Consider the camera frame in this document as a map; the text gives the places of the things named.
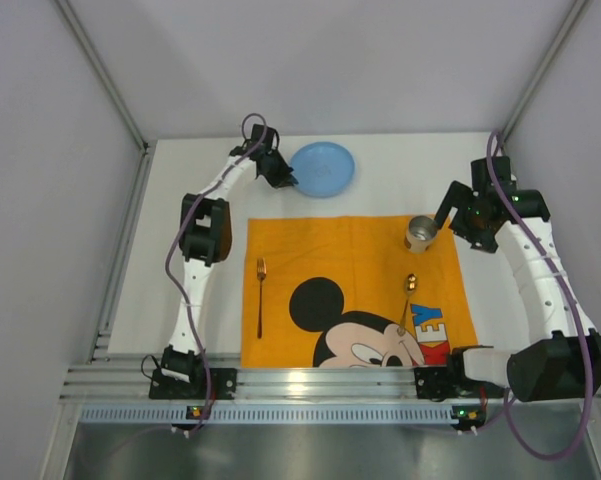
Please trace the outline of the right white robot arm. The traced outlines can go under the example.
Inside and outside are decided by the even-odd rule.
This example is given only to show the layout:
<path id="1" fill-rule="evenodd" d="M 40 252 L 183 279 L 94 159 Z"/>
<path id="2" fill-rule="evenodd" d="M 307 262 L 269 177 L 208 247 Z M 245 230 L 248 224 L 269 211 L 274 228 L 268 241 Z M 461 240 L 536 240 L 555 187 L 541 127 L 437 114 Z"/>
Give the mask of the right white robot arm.
<path id="1" fill-rule="evenodd" d="M 453 349 L 448 368 L 461 382 L 508 388 L 521 402 L 582 398 L 601 386 L 601 334 L 569 288 L 537 190 L 521 190 L 506 156 L 471 163 L 471 185 L 449 189 L 434 221 L 485 253 L 506 258 L 524 305 L 529 344 L 517 352 Z"/>

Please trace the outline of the gold ornate spoon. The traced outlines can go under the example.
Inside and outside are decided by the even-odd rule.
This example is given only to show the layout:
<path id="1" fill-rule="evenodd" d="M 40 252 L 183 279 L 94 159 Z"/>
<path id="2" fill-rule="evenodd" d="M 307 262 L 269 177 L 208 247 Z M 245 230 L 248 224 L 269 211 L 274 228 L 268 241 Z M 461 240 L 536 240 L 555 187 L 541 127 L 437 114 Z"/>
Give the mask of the gold ornate spoon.
<path id="1" fill-rule="evenodd" d="M 404 282 L 404 293 L 405 293 L 405 302 L 403 311 L 400 317 L 400 321 L 398 323 L 398 335 L 404 336 L 406 333 L 406 322 L 408 316 L 408 308 L 411 297 L 416 292 L 418 288 L 418 276 L 415 273 L 410 273 L 407 275 L 406 280 Z"/>

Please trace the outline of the orange Mickey Mouse cloth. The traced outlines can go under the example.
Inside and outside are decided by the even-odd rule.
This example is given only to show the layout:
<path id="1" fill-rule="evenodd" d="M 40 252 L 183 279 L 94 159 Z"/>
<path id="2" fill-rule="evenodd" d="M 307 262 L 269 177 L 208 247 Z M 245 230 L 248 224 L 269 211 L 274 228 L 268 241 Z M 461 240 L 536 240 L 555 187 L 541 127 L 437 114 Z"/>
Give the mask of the orange Mickey Mouse cloth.
<path id="1" fill-rule="evenodd" d="M 452 234 L 411 253 L 404 216 L 253 219 L 244 265 L 246 368 L 436 366 L 476 336 Z M 258 258 L 267 277 L 257 338 Z M 418 276 L 406 333 L 404 282 Z"/>

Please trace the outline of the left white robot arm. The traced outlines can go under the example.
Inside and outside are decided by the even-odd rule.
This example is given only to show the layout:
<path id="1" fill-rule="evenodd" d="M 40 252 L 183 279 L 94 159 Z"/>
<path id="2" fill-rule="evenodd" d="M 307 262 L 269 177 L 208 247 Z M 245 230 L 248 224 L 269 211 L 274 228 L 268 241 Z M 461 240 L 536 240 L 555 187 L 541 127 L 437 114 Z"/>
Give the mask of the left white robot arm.
<path id="1" fill-rule="evenodd" d="M 221 171 L 201 192 L 183 197 L 180 226 L 165 259 L 165 273 L 181 296 L 181 306 L 160 372 L 187 383 L 210 372 L 199 329 L 215 265 L 227 259 L 232 247 L 229 195 L 249 179 L 263 178 L 274 189 L 297 184 L 293 168 L 279 152 L 278 131 L 262 115 L 245 117 L 252 118 L 257 121 L 251 133 L 242 135 Z"/>

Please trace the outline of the blue plastic plate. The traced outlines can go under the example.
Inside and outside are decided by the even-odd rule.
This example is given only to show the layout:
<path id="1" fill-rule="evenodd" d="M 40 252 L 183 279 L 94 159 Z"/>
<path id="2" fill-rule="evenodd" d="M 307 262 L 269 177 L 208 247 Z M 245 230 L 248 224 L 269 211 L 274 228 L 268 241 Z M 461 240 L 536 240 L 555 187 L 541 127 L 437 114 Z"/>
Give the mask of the blue plastic plate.
<path id="1" fill-rule="evenodd" d="M 301 147 L 291 157 L 295 188 L 312 198 L 339 195 L 352 182 L 356 163 L 344 146 L 329 142 L 313 142 Z"/>

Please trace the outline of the metal cup with paper sleeve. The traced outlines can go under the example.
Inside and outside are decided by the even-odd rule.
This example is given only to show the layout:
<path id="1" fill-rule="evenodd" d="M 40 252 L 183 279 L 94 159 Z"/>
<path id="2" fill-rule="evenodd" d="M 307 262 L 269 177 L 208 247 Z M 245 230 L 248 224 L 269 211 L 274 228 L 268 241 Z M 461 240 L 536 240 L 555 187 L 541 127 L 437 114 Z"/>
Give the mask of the metal cup with paper sleeve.
<path id="1" fill-rule="evenodd" d="M 411 253 L 424 253 L 434 242 L 438 230 L 433 218 L 426 215 L 413 216 L 405 232 L 405 246 Z"/>

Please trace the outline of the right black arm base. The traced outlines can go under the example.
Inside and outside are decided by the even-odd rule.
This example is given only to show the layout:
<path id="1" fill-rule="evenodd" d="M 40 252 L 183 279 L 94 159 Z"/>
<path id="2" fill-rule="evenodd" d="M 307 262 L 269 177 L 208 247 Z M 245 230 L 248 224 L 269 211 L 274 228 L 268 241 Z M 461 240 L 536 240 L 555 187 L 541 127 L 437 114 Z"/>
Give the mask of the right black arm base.
<path id="1" fill-rule="evenodd" d="M 442 402 L 447 399 L 503 397 L 504 389 L 492 383 L 462 379 L 443 366 L 413 369 L 417 398 Z"/>

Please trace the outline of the rose gold fork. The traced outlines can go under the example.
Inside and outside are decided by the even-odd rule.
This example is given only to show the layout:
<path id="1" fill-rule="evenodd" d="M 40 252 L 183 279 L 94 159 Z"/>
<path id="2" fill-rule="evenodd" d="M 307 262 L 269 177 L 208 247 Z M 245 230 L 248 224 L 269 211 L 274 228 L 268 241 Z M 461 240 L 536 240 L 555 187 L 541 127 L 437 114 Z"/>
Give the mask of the rose gold fork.
<path id="1" fill-rule="evenodd" d="M 263 337 L 263 291 L 264 281 L 267 277 L 267 267 L 264 258 L 257 259 L 256 269 L 257 280 L 259 283 L 257 338 L 261 339 Z"/>

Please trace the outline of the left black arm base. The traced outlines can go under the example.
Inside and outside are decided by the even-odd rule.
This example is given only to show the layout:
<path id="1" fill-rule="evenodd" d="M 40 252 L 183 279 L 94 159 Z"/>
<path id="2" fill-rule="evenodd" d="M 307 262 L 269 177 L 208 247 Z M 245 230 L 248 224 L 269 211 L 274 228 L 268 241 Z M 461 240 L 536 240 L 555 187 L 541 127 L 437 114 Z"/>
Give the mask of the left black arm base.
<path id="1" fill-rule="evenodd" d="M 237 386 L 237 370 L 211 368 L 211 400 L 231 400 Z M 176 379 L 155 369 L 148 396 L 152 400 L 198 400 L 207 398 L 207 376 L 204 369 L 194 373 L 192 381 Z"/>

